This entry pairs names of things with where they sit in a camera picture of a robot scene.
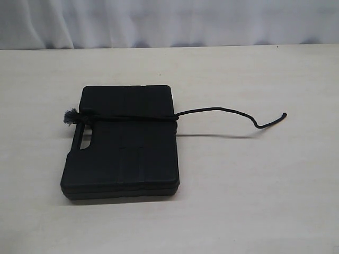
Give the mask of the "black plastic carry case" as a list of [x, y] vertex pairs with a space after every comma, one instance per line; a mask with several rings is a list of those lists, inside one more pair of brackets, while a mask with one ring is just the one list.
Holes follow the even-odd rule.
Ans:
[[[167, 85], [86, 86], [79, 110], [108, 116], [171, 116]], [[81, 149], [84, 123], [76, 125], [61, 178], [70, 200], [168, 196], [179, 180], [175, 121], [95, 121], [87, 148]]]

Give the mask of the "white backdrop curtain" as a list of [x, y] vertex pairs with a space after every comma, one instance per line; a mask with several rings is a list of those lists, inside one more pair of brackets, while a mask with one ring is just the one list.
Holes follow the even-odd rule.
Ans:
[[338, 43], [338, 1], [1, 1], [2, 49]]

